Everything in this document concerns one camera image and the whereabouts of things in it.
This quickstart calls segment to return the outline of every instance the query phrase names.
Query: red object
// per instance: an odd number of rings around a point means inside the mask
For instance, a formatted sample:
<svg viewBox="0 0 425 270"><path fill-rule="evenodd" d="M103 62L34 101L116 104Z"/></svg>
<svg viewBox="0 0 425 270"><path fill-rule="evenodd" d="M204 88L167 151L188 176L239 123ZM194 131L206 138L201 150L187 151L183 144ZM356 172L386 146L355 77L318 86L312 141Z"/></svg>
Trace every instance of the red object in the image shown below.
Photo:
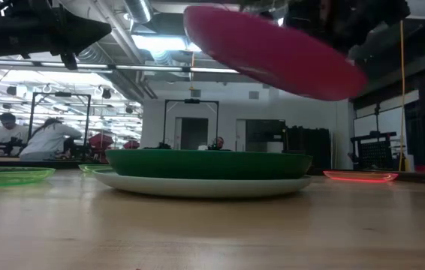
<svg viewBox="0 0 425 270"><path fill-rule="evenodd" d="M249 13L189 6L189 38L216 61L292 94L340 101L358 94L364 74L328 45Z"/></svg>
<svg viewBox="0 0 425 270"><path fill-rule="evenodd" d="M139 143L135 140L128 141L123 145L124 149L138 149L139 146Z"/></svg>
<svg viewBox="0 0 425 270"><path fill-rule="evenodd" d="M94 148L106 149L108 146L114 143L114 140L111 136L98 133L89 138L89 143Z"/></svg>
<svg viewBox="0 0 425 270"><path fill-rule="evenodd" d="M392 172L323 171L323 173L332 180L366 183L385 183L398 177L397 173Z"/></svg>

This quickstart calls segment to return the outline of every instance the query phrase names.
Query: person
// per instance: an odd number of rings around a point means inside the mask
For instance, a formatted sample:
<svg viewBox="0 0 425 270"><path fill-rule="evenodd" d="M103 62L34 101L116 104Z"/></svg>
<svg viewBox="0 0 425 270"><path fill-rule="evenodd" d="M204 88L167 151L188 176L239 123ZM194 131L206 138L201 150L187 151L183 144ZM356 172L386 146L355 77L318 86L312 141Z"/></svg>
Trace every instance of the person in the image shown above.
<svg viewBox="0 0 425 270"><path fill-rule="evenodd" d="M0 127L0 143L9 143L12 138L17 141L21 140L22 143L27 143L27 136L29 128L16 124L16 116L12 113L6 112L0 115L2 127ZM11 155L19 154L20 147L14 147Z"/></svg>
<svg viewBox="0 0 425 270"><path fill-rule="evenodd" d="M217 137L212 141L212 145L208 147L209 150L221 150L222 146L225 144L225 140L222 137Z"/></svg>
<svg viewBox="0 0 425 270"><path fill-rule="evenodd" d="M47 119L31 135L28 145L20 153L21 161L46 161L64 151L65 136L72 139L81 138L80 131L75 130L55 118Z"/></svg>

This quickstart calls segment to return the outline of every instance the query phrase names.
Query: black equipment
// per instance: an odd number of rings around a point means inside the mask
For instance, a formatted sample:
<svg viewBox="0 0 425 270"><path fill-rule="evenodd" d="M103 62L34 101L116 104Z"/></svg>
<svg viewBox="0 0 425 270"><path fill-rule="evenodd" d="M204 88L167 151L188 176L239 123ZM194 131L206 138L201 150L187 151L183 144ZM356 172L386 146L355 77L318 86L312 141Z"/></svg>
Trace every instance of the black equipment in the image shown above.
<svg viewBox="0 0 425 270"><path fill-rule="evenodd" d="M110 89L106 88L102 91L102 98L104 98L104 99L110 99L111 98Z"/></svg>
<svg viewBox="0 0 425 270"><path fill-rule="evenodd" d="M52 0L4 0L0 3L0 56L49 51L65 67L77 69L75 55L108 35L109 24L84 19L52 7ZM1 15L1 10L8 7Z"/></svg>
<svg viewBox="0 0 425 270"><path fill-rule="evenodd" d="M243 0L241 9L248 10L263 2ZM267 20L278 19L272 15L274 10L255 10ZM284 24L347 53L354 45L363 44L380 23L391 26L409 14L406 0L290 0Z"/></svg>
<svg viewBox="0 0 425 270"><path fill-rule="evenodd" d="M17 95L17 87L9 86L8 90L6 90L6 93L8 93L9 95Z"/></svg>
<svg viewBox="0 0 425 270"><path fill-rule="evenodd" d="M394 170L393 155L391 153L390 138L396 136L396 132L374 133L373 135L357 136L351 138L353 143L353 162L357 161L355 170Z"/></svg>
<svg viewBox="0 0 425 270"><path fill-rule="evenodd" d="M20 147L21 152L26 146L27 145L21 139L11 137L11 141L9 142L0 142L0 151L3 151L5 156L10 157L14 147Z"/></svg>

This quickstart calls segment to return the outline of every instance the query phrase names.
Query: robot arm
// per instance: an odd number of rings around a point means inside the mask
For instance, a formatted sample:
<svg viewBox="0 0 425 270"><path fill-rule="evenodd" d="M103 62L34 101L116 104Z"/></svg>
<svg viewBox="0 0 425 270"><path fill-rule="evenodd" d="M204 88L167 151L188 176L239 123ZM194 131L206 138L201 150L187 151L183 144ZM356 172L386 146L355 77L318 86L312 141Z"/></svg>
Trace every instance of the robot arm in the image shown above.
<svg viewBox="0 0 425 270"><path fill-rule="evenodd" d="M277 6L266 4L261 10L258 6L263 2L244 0L241 10L258 11L265 19L274 19ZM380 23L391 26L410 14L406 0L290 0L287 10L287 27L302 30L345 54L354 45L364 44Z"/></svg>
<svg viewBox="0 0 425 270"><path fill-rule="evenodd" d="M65 67L77 69L75 55L108 35L109 24L80 18L50 0L7 0L0 10L0 56L51 52Z"/></svg>

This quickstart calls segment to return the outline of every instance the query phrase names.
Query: green plate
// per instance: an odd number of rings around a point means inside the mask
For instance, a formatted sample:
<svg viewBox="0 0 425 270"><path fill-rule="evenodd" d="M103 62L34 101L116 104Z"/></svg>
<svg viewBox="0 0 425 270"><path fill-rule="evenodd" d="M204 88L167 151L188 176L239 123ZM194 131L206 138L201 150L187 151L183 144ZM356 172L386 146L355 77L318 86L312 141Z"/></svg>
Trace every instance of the green plate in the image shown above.
<svg viewBox="0 0 425 270"><path fill-rule="evenodd" d="M298 179L312 157L302 154L195 150L107 150L107 160L121 176L168 179Z"/></svg>
<svg viewBox="0 0 425 270"><path fill-rule="evenodd" d="M95 170L102 170L102 169L110 169L109 164L81 164L79 165L79 169L82 170L84 173L92 173Z"/></svg>
<svg viewBox="0 0 425 270"><path fill-rule="evenodd" d="M0 167L0 186L41 182L54 171L49 168Z"/></svg>

